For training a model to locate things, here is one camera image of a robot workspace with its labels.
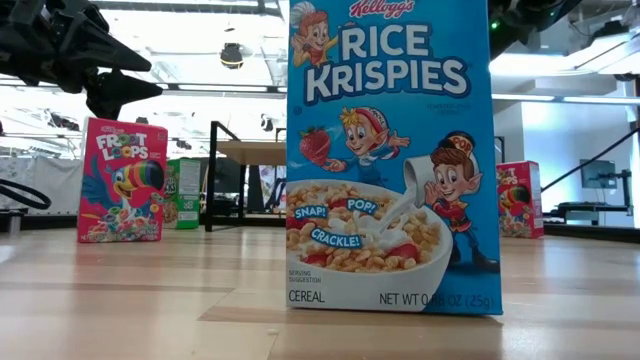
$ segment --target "froot loops text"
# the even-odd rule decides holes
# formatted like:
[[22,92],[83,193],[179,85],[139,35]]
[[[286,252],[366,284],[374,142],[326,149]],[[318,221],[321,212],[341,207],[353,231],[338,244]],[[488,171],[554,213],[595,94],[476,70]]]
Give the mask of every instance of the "froot loops text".
[[145,145],[146,139],[146,134],[105,134],[96,137],[105,160],[136,157],[147,159],[149,151]]

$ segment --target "white wall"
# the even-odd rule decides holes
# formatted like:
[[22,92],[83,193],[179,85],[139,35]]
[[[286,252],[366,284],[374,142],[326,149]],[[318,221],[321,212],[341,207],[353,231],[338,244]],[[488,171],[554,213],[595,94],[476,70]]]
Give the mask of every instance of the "white wall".
[[[540,164],[542,186],[590,159],[629,132],[623,106],[560,103],[522,103],[524,157]],[[601,160],[611,160],[616,171],[631,167],[632,142],[627,141]],[[605,190],[609,204],[623,204],[622,182],[617,190]],[[601,190],[582,189],[580,172],[543,193],[543,211],[565,201],[603,201]],[[601,224],[633,227],[633,217],[624,213],[601,214]]]
[[493,115],[496,136],[504,137],[506,162],[524,160],[524,131],[522,127],[522,104],[514,103]]

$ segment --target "kellogg's logo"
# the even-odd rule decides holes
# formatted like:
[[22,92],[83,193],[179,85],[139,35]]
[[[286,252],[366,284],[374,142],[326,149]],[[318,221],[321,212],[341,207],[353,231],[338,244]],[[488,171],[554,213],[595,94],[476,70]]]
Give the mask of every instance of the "kellogg's logo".
[[359,0],[349,7],[349,16],[361,18],[367,15],[384,15],[385,19],[398,19],[404,13],[413,11],[414,0]]

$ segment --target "cereal box in background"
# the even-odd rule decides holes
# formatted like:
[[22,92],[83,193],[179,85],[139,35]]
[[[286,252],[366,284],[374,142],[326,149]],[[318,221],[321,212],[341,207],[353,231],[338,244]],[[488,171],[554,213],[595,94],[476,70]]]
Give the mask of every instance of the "cereal box in background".
[[162,237],[167,130],[89,119],[78,210],[78,242]]
[[200,161],[169,160],[164,193],[165,228],[195,229],[200,226]]
[[538,164],[499,164],[497,170],[500,234],[529,239],[544,235]]

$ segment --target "crackle character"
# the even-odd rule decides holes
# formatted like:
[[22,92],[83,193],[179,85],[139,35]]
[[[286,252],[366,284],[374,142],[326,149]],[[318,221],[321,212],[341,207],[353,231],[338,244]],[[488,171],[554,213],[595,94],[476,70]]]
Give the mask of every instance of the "crackle character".
[[397,131],[390,135],[386,117],[372,107],[344,108],[340,120],[347,136],[346,145],[355,156],[345,160],[327,159],[322,168],[342,172],[357,166],[359,182],[384,187],[376,160],[395,158],[401,147],[409,146],[410,139],[398,137]]
[[291,9],[290,22],[298,29],[291,38],[293,65],[298,67],[307,60],[318,66],[327,62],[327,52],[338,43],[338,37],[329,37],[329,15],[316,10],[308,1],[298,3]]

